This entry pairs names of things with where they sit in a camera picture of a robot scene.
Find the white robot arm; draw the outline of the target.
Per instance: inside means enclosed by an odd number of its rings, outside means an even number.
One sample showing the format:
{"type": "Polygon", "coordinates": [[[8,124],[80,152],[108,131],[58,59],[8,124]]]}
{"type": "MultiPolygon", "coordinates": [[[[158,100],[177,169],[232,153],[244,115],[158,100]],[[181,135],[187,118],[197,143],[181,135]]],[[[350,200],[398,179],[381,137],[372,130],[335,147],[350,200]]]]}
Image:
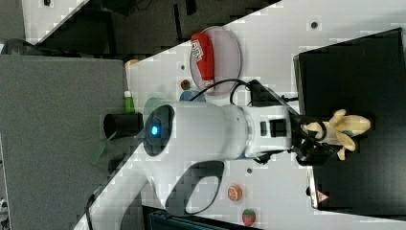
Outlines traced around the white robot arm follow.
{"type": "Polygon", "coordinates": [[[133,153],[89,197],[73,230],[120,230],[127,208],[146,184],[169,214],[187,217],[214,203],[228,161],[265,163],[271,155],[288,151],[300,165],[314,166],[336,153],[325,141],[325,130],[305,130],[313,118],[296,112],[257,80],[246,86],[251,93],[247,105],[192,98],[153,109],[134,138],[133,153]]]}

